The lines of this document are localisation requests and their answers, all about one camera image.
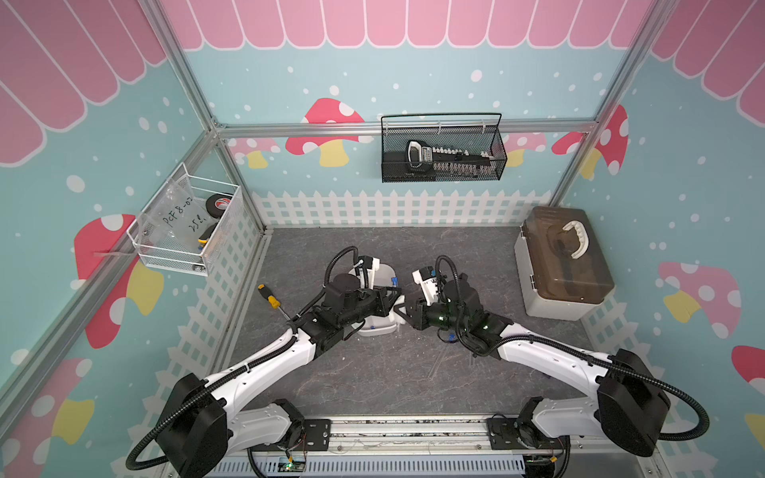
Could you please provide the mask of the white wiping cloth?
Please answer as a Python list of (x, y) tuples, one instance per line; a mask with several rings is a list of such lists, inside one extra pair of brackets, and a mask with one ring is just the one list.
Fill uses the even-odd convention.
[(408, 308), (406, 308), (406, 296), (400, 295), (396, 298), (396, 302), (392, 305), (390, 310), (390, 317), (399, 326), (406, 326), (410, 315), (408, 314)]

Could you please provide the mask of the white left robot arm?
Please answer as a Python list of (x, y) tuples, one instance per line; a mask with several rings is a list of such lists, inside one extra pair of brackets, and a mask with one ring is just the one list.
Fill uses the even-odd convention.
[(402, 302), (395, 276), (347, 273), (326, 280), (321, 292), (289, 318), (287, 331), (235, 366), (173, 387), (157, 424), (133, 447), (129, 471), (165, 463), (181, 477), (203, 477), (228, 454), (252, 446), (297, 444), (305, 422), (288, 400), (246, 411), (261, 392), (360, 332), (370, 317), (388, 316)]

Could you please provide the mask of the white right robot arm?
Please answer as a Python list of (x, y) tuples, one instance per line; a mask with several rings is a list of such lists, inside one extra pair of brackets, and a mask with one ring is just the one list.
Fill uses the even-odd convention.
[(543, 437), (605, 437), (636, 456), (650, 457), (660, 441), (689, 441), (707, 433), (704, 407), (655, 378), (636, 354), (574, 348), (489, 312), (468, 287), (446, 286), (432, 298), (399, 300), (394, 312), (416, 330), (436, 328), (476, 358), (522, 364), (581, 392), (574, 400), (530, 398), (516, 426), (527, 443)]

